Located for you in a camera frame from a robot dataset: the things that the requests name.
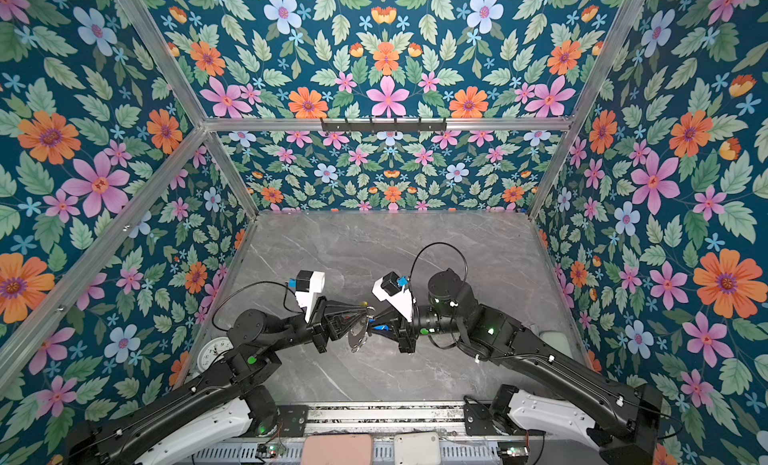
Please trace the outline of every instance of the marble surface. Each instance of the marble surface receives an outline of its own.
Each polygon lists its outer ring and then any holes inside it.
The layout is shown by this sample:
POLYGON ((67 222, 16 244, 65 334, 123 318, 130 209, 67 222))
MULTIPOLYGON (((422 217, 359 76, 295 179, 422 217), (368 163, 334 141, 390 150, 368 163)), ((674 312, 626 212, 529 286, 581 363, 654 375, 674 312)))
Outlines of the marble surface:
MULTIPOLYGON (((418 250, 432 241, 446 241, 466 256, 467 281, 481 303, 542 331, 575 337, 523 214, 267 213, 259 217, 255 233, 233 290, 257 280, 286 281, 302 269, 317 270, 326 273, 328 298, 376 305, 371 287, 377 278, 392 270, 407 274, 418 250)), ((448 267, 463 273, 462 259, 452 249, 436 245, 422 254, 413 275, 417 300, 426 300, 429 277, 448 267)), ((233 298, 216 323, 226 328, 251 307, 284 317, 288 312, 282 302, 282 288, 261 285, 233 298)), ((287 306, 297 308, 291 295, 287 306)), ((446 345, 450 337, 436 341, 446 345)), ((576 344, 571 347, 575 352, 576 344)), ((465 393, 490 399, 503 383, 552 395, 521 374, 475 364, 461 352, 439 350, 425 339, 418 341, 413 355, 400 354, 396 343, 376 335, 357 353, 351 353, 345 338, 328 348, 325 354, 312 345, 278 352, 283 366, 265 383, 275 400, 460 400, 465 393)))

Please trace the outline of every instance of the clock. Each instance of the clock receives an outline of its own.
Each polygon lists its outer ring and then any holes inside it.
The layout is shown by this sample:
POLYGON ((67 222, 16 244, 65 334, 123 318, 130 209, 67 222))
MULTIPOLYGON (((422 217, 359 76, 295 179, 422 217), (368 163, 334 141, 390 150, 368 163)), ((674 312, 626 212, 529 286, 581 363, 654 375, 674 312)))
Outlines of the clock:
POLYGON ((203 346, 203 351, 200 352, 199 355, 197 355, 197 368, 203 372, 210 367, 212 363, 214 363, 214 359, 216 358, 216 355, 222 354, 223 352, 227 350, 232 350, 232 342, 227 337, 218 337, 214 338, 213 340, 206 343, 206 345, 203 346))

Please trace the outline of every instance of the orange flower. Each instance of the orange flower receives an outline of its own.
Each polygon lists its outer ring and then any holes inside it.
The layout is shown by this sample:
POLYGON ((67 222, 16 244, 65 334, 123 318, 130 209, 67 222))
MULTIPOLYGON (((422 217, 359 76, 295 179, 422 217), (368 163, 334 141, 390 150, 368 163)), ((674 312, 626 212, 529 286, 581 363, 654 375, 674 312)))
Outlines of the orange flower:
POLYGON ((479 119, 482 112, 488 109, 488 102, 485 102, 487 98, 484 91, 478 92, 478 87, 468 86, 466 92, 456 92, 456 99, 451 100, 448 108, 453 110, 451 116, 455 119, 479 119))
POLYGON ((360 42, 357 44, 352 44, 350 47, 350 55, 353 57, 362 57, 362 45, 360 42))
POLYGON ((389 187, 389 189, 384 192, 384 198, 394 203, 402 198, 401 194, 402 192, 400 192, 400 189, 397 187, 389 187))
POLYGON ((705 305, 714 302, 715 313, 725 318, 734 316, 734 308, 742 318, 755 315, 752 301, 762 303, 767 298, 768 285, 753 280, 763 275, 763 269, 753 259, 739 263, 740 258, 736 250, 721 250, 720 259, 709 252, 701 258, 704 268, 694 270, 694 283, 702 285, 696 294, 705 305))
POLYGON ((581 12, 581 20, 584 22, 589 22, 594 18, 595 15, 598 14, 598 6, 596 5, 590 5, 586 9, 584 9, 583 12, 581 12))
POLYGON ((283 192, 275 190, 274 187, 264 187, 261 190, 261 195, 269 203, 280 203, 283 201, 283 192))
POLYGON ((235 250, 239 249, 243 245, 243 239, 245 238, 245 229, 240 229, 235 234, 235 250))
POLYGON ((589 133, 590 150, 595 153, 604 153, 614 142, 617 124, 614 122, 616 114, 614 112, 603 110, 599 117, 592 123, 592 131, 589 133))
POLYGON ((677 465, 677 460, 667 453, 664 445, 657 443, 654 451, 654 465, 677 465))
POLYGON ((156 148, 163 149, 163 153, 170 155, 181 141, 181 130, 176 117, 170 116, 165 109, 152 110, 149 113, 151 122, 147 122, 147 131, 152 134, 152 144, 156 148))
POLYGON ((414 44, 411 42, 411 44, 408 46, 408 55, 410 55, 413 58, 416 58, 422 54, 422 46, 419 44, 414 44))
POLYGON ((730 138, 720 145, 720 156, 725 160, 736 160, 741 154, 741 145, 736 137, 730 138))
POLYGON ((592 370, 601 371, 603 366, 600 365, 600 361, 594 356, 594 352, 590 350, 587 352, 587 355, 589 356, 590 364, 592 364, 592 370))
POLYGON ((24 119, 18 123, 18 129, 24 132, 18 136, 18 142, 25 149, 32 149, 29 155, 40 162, 47 159, 53 165, 61 165, 64 159, 74 157, 72 150, 80 150, 80 140, 74 138, 80 133, 59 114, 50 116, 38 110, 32 122, 24 119))
POLYGON ((584 270, 584 264, 579 260, 571 265, 571 281, 579 288, 587 285, 587 271, 584 270))
POLYGON ((395 50, 395 46, 391 42, 381 42, 379 49, 373 52, 373 59, 376 61, 374 66, 384 75, 392 75, 394 70, 399 67, 397 60, 400 58, 400 53, 395 50))
POLYGON ((221 52, 216 48, 209 47, 207 42, 192 43, 192 51, 190 52, 192 60, 197 60, 195 65, 200 70, 205 71, 210 76, 224 75, 224 68, 226 63, 221 58, 221 52))
POLYGON ((27 308, 37 308, 45 298, 43 291, 53 288, 53 274, 43 273, 45 268, 48 264, 37 257, 24 262, 20 253, 0 255, 0 313, 5 312, 5 323, 24 320, 27 308))
POLYGON ((192 264, 190 267, 190 270, 187 272, 187 283, 184 284, 184 287, 189 290, 190 293, 197 293, 203 288, 203 285, 205 285, 205 279, 208 278, 208 272, 206 271, 206 266, 203 265, 203 262, 198 261, 197 263, 192 264))
POLYGON ((178 7, 171 7, 168 9, 170 16, 175 18, 179 24, 187 23, 187 12, 181 10, 178 7))
POLYGON ((547 60, 549 73, 565 75, 570 69, 576 67, 576 60, 579 58, 581 58, 581 44, 566 40, 562 46, 552 50, 552 57, 547 60))
POLYGON ((504 195, 502 195, 502 197, 504 197, 505 202, 514 203, 523 198, 524 193, 525 191, 522 187, 509 187, 504 191, 504 195))
POLYGON ((170 377, 168 377, 168 384, 171 387, 173 387, 176 384, 176 381, 179 379, 181 369, 184 368, 184 363, 187 362, 189 356, 190 353, 188 351, 183 352, 179 357, 179 360, 174 360, 174 364, 170 366, 170 371, 173 373, 170 374, 170 377))
POLYGON ((752 87, 757 84, 757 80, 751 75, 737 76, 728 87, 728 92, 731 96, 742 96, 752 90, 752 87))
POLYGON ((296 114, 297 119, 324 119, 328 104, 321 100, 320 93, 316 90, 310 92, 305 86, 300 86, 297 92, 291 92, 288 95, 291 103, 288 108, 296 114))
POLYGON ((709 142, 711 135, 707 132, 712 129, 712 119, 706 118, 706 112, 697 110, 696 114, 690 112, 680 118, 680 123, 672 127, 670 148, 674 154, 682 157, 688 155, 692 157, 699 153, 699 147, 705 146, 709 142))
POLYGON ((397 10, 392 7, 374 7, 371 9, 371 17, 377 24, 391 24, 397 17, 397 10))

